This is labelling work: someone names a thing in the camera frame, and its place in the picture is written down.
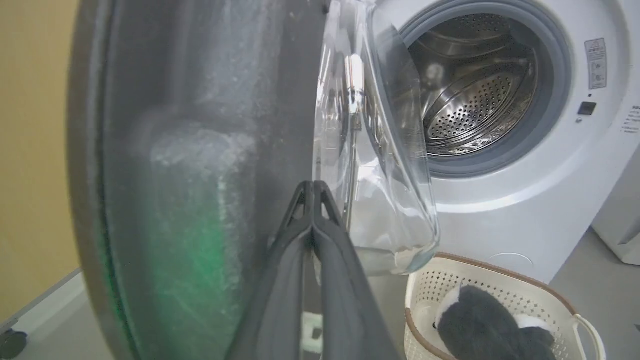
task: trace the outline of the basket handle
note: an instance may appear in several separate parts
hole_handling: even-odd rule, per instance
[[[604,342],[602,342],[602,338],[600,337],[600,334],[598,333],[596,328],[593,327],[593,325],[588,322],[587,319],[583,318],[580,314],[575,314],[573,317],[579,324],[584,326],[584,328],[591,336],[591,341],[593,341],[596,349],[596,360],[607,360],[607,353],[604,349]],[[584,347],[582,346],[582,339],[580,339],[580,336],[577,333],[577,327],[575,330],[578,338],[578,346],[580,347],[580,353],[582,354],[583,360],[587,360],[587,355],[584,353]]]

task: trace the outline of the black caster wheel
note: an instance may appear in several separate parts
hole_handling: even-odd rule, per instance
[[[7,330],[0,335],[0,359],[15,359],[27,346],[27,334],[22,331]]]

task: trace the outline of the label on washing machine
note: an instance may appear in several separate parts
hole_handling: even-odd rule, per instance
[[[604,39],[584,42],[589,64],[589,90],[607,87],[607,47]]]
[[[624,123],[622,123],[621,130],[625,134],[638,134],[640,132],[640,106],[631,107],[631,111]]]

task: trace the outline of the washing machine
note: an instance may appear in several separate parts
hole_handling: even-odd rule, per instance
[[[640,3],[378,5],[420,74],[440,250],[550,282],[640,141]]]

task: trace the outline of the laundry basket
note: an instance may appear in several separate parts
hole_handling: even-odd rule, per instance
[[[492,294],[513,315],[527,314],[546,321],[556,338],[553,351],[557,360],[586,360],[577,331],[579,325],[591,336],[596,358],[606,359],[596,329],[547,285],[493,265],[439,253],[422,270],[409,276],[404,331],[407,360],[454,360],[432,324],[442,298],[460,283]]]

